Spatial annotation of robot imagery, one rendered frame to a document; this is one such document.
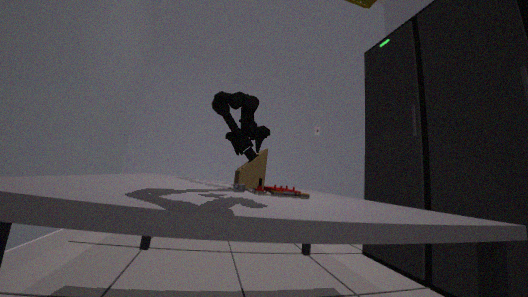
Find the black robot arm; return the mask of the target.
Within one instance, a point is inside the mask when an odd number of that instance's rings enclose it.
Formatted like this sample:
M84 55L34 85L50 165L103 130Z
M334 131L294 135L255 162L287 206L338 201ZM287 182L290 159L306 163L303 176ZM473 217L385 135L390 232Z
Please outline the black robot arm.
M231 94L231 93L220 91L214 95L214 99L212 101L213 110L217 114L221 115L224 118L230 130L236 133L241 133L241 132L239 131L239 127L237 126L236 122L234 121L233 117L230 114L230 107L235 110L242 107L241 117L243 116L254 117L254 113L258 106L259 106L259 100L257 97L249 96L248 94L244 94L242 92L236 92L236 93ZM241 141L239 143L239 153L241 155L245 154L249 162L251 162L253 159L255 159L259 155L259 154L257 155L252 149L254 145L251 140L255 140L255 135L240 137L240 140L239 140Z

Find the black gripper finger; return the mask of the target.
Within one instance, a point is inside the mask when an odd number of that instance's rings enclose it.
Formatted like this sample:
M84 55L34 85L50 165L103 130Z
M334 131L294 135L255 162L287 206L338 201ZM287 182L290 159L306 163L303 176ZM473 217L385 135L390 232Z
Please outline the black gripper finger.
M234 150L235 150L235 152L236 152L236 155L239 156L239 143L240 143L241 141L239 141L239 140L237 140L237 139L235 139L235 138L229 138L228 140L229 140L229 141L231 142L231 144L233 145L233 148L234 148Z
M256 153L259 153L261 144L265 138L267 138L267 136L262 133L255 134Z

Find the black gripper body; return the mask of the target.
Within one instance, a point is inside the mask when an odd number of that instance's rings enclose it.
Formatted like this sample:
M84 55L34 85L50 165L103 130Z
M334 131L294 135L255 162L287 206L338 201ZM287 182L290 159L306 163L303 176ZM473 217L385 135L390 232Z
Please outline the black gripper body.
M256 127L254 130L254 124L256 124L256 122L252 116L243 116L239 119L239 122L241 123L241 128L239 129L241 133L236 133L234 131L227 132L225 139L235 138L240 140L240 137L252 136L258 133L270 136L270 130L265 126Z

